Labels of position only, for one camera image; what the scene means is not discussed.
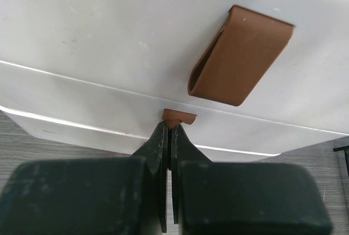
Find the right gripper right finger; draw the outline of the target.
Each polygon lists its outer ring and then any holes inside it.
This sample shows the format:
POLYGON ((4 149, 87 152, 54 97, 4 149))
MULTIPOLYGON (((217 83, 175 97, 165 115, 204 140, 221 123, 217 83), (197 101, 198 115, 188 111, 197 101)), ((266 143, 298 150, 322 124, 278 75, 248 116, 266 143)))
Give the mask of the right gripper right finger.
POLYGON ((170 131, 180 234, 330 234, 312 175, 296 164, 213 162, 178 125, 170 131))

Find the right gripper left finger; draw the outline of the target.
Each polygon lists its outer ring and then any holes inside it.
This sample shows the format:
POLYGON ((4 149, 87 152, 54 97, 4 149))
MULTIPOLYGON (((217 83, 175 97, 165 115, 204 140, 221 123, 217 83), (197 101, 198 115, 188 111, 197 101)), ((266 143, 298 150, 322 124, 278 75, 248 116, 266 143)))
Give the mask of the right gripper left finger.
POLYGON ((167 231, 168 128, 128 157, 19 165, 1 193, 1 234, 162 234, 167 231))

